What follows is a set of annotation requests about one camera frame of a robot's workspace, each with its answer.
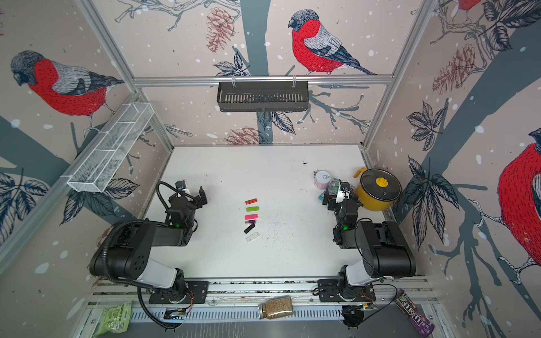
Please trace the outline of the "black usb drive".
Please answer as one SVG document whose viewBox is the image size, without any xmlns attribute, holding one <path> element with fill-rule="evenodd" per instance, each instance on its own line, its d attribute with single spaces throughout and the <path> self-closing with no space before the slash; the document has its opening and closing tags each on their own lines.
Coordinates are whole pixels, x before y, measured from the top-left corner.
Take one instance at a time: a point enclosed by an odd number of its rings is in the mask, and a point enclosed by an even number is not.
<svg viewBox="0 0 541 338">
<path fill-rule="evenodd" d="M 250 224 L 250 225 L 244 230 L 244 233 L 245 233 L 245 234 L 248 234 L 248 233 L 250 233 L 254 228 L 255 228 L 255 224 L 252 223 L 252 224 Z"/>
</svg>

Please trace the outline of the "pink usb drive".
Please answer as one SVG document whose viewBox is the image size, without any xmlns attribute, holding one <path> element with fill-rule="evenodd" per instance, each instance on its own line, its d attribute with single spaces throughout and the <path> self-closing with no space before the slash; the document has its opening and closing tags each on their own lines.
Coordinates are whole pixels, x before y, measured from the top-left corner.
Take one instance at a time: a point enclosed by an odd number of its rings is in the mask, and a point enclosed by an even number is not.
<svg viewBox="0 0 541 338">
<path fill-rule="evenodd" d="M 246 221 L 256 220 L 259 216 L 257 214 L 249 214 L 245 216 Z"/>
</svg>

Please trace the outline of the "glass jar with grains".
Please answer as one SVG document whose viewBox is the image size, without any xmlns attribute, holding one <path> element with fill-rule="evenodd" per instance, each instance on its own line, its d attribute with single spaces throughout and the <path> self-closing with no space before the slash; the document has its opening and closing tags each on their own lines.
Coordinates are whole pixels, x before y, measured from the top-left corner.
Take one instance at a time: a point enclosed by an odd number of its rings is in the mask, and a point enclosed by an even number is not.
<svg viewBox="0 0 541 338">
<path fill-rule="evenodd" d="M 291 297 L 269 299 L 258 306 L 259 319 L 274 320 L 293 315 L 294 309 Z"/>
</svg>

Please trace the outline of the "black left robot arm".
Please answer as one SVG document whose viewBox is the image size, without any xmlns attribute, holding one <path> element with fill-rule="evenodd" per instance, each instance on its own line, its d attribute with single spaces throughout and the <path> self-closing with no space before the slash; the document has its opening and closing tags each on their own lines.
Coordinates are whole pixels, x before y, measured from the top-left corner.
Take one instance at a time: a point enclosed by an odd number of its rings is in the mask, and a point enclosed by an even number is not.
<svg viewBox="0 0 541 338">
<path fill-rule="evenodd" d="M 137 289 L 139 305 L 157 325 L 176 330 L 195 304 L 204 304 L 209 282 L 187 280 L 180 268 L 151 258 L 158 246 L 187 246 L 197 231 L 196 211 L 208 203 L 204 189 L 189 193 L 185 181 L 171 185 L 160 181 L 155 192 L 165 208 L 163 222 L 148 218 L 119 221 L 90 261 L 90 273 Z"/>
</svg>

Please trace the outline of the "yellow toy pot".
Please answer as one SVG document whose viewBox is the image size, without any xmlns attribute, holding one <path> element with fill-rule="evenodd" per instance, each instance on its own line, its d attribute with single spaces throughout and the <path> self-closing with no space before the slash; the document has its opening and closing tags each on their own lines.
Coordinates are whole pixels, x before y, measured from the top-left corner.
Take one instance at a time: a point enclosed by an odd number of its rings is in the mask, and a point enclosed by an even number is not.
<svg viewBox="0 0 541 338">
<path fill-rule="evenodd" d="M 355 175 L 359 179 L 356 193 L 361 205 L 369 211 L 384 211 L 402 192 L 399 180 L 386 170 L 361 168 Z"/>
</svg>

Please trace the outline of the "green candy packet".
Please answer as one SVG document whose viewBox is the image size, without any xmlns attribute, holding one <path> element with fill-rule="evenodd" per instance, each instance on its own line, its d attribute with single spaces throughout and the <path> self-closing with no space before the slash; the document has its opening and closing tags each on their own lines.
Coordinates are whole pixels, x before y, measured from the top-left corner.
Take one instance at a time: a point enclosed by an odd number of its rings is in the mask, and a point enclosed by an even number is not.
<svg viewBox="0 0 541 338">
<path fill-rule="evenodd" d="M 332 183 L 325 189 L 324 193 L 319 195 L 318 200 L 322 201 L 324 204 L 326 204 L 326 201 L 328 199 L 332 200 L 332 201 L 335 201 L 339 181 L 340 181 L 339 179 L 333 178 Z M 356 198 L 356 190 L 350 184 L 350 196 L 349 196 L 349 199 L 351 199 L 351 198 Z"/>
</svg>

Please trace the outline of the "clear white usb drive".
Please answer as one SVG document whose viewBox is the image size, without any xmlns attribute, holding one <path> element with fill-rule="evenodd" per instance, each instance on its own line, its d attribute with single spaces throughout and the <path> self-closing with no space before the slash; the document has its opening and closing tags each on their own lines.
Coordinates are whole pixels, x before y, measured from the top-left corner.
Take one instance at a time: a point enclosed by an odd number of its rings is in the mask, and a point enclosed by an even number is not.
<svg viewBox="0 0 541 338">
<path fill-rule="evenodd" d="M 257 239 L 259 237 L 259 233 L 258 232 L 255 232 L 254 234 L 252 235 L 249 235 L 247 238 L 246 238 L 246 241 L 248 243 L 254 241 L 255 239 Z"/>
</svg>

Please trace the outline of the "purple candy bar pack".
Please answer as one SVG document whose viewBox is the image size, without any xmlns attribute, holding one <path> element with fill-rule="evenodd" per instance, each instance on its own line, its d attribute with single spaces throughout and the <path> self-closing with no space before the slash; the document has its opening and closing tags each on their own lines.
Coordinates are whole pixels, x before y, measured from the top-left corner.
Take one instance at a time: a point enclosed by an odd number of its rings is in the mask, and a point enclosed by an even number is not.
<svg viewBox="0 0 541 338">
<path fill-rule="evenodd" d="M 398 289 L 394 303 L 408 318 L 422 338 L 428 337 L 433 333 L 435 325 L 416 307 L 404 290 Z"/>
</svg>

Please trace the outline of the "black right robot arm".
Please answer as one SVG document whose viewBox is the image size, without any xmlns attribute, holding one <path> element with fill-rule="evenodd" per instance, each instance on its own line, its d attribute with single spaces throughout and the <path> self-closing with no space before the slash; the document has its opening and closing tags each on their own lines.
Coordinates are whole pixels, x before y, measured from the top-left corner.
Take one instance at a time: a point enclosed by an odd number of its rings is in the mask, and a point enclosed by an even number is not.
<svg viewBox="0 0 541 338">
<path fill-rule="evenodd" d="M 338 180 L 330 184 L 322 204 L 335 215 L 333 242 L 341 249 L 355 250 L 361 259 L 342 266 L 336 278 L 319 280 L 313 290 L 319 301 L 373 303 L 373 283 L 415 276 L 416 262 L 399 225 L 359 218 L 362 203 L 349 183 Z"/>
</svg>

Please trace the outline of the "green snack bag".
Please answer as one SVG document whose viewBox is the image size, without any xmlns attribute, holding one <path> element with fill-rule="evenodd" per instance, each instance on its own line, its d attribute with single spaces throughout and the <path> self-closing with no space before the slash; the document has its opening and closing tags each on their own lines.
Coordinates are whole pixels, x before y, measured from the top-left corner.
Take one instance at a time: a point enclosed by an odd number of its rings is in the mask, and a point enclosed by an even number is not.
<svg viewBox="0 0 541 338">
<path fill-rule="evenodd" d="M 128 330 L 132 314 L 132 302 L 127 301 L 121 305 L 106 308 L 102 311 L 99 325 L 94 336 L 106 333 L 120 334 Z"/>
</svg>

